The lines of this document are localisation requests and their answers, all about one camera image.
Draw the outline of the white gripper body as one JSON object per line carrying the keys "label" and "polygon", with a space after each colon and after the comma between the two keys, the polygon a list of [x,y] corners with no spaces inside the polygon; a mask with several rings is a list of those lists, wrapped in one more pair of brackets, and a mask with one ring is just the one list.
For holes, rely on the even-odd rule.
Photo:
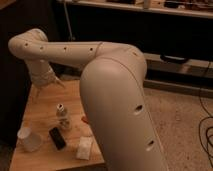
{"label": "white gripper body", "polygon": [[29,63],[29,74],[32,83],[42,88],[56,81],[56,75],[47,61],[36,60]]}

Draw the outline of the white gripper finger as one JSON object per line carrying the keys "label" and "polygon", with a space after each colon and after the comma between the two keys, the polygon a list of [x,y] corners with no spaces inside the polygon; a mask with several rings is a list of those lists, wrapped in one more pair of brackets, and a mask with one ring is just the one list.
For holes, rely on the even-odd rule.
{"label": "white gripper finger", "polygon": [[64,89],[66,88],[63,82],[58,77],[55,77],[54,83],[61,86]]}
{"label": "white gripper finger", "polygon": [[41,92],[41,89],[40,88],[36,88],[34,99],[37,99],[39,97],[40,92]]}

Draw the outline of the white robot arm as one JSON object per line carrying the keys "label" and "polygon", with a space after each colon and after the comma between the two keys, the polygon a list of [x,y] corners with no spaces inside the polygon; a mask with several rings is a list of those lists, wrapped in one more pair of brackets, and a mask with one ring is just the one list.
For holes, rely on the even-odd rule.
{"label": "white robot arm", "polygon": [[147,63],[135,46],[103,41],[51,42],[40,29],[8,41],[39,89],[58,80],[53,63],[82,70],[80,98],[108,171],[169,171],[146,107]]}

